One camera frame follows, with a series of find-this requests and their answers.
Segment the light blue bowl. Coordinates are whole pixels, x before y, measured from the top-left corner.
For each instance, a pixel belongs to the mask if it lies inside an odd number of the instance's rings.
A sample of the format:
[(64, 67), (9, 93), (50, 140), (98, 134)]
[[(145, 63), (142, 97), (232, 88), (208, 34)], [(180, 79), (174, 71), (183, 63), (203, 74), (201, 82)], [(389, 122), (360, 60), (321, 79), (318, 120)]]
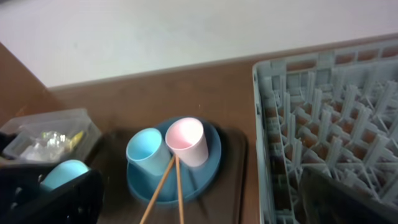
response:
[(90, 168), (82, 161), (64, 161), (49, 172), (46, 178), (41, 181), (40, 188), (45, 191), (54, 190), (87, 173), (89, 170)]

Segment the foil snack wrapper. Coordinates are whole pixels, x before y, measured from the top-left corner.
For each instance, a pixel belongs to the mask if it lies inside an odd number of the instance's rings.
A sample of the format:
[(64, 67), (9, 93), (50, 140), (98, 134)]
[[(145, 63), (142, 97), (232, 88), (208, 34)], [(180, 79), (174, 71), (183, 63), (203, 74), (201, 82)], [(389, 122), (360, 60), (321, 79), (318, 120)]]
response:
[(58, 148), (62, 147), (64, 149), (72, 150), (80, 143), (84, 135), (84, 131), (80, 131), (72, 137), (68, 137), (66, 134), (61, 134), (56, 131), (47, 131), (42, 132), (40, 134), (40, 137), (43, 141), (47, 143), (48, 146)]

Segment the white tissue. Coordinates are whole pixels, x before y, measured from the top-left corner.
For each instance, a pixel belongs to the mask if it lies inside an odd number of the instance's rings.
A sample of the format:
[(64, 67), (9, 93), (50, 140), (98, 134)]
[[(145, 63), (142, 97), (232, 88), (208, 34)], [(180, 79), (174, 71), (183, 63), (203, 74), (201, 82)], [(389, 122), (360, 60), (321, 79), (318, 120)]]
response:
[(22, 159), (36, 162), (55, 162), (67, 152), (65, 146), (59, 144), (34, 144), (28, 146), (20, 155)]

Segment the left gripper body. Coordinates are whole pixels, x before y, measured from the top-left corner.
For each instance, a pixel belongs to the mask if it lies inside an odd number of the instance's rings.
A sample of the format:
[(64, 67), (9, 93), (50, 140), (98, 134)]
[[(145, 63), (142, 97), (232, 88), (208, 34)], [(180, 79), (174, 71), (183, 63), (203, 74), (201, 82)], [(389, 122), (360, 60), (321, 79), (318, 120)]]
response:
[(44, 179), (55, 165), (1, 167), (1, 223), (96, 223), (103, 207), (104, 183), (90, 169), (52, 188)]

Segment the light blue cup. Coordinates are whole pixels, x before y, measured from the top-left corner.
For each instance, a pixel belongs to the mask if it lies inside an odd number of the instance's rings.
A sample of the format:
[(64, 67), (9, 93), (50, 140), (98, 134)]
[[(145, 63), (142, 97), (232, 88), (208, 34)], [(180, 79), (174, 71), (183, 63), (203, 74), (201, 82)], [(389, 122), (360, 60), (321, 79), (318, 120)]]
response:
[(163, 175), (171, 158), (162, 134), (156, 128), (139, 131), (127, 144), (127, 161), (150, 175)]

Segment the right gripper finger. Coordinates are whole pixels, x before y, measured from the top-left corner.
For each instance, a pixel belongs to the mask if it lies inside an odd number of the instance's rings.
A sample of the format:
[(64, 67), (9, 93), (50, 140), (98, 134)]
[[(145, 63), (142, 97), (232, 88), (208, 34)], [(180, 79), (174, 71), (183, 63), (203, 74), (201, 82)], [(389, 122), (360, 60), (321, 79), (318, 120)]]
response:
[(304, 168), (299, 192), (310, 224), (397, 224), (396, 210), (312, 167)]

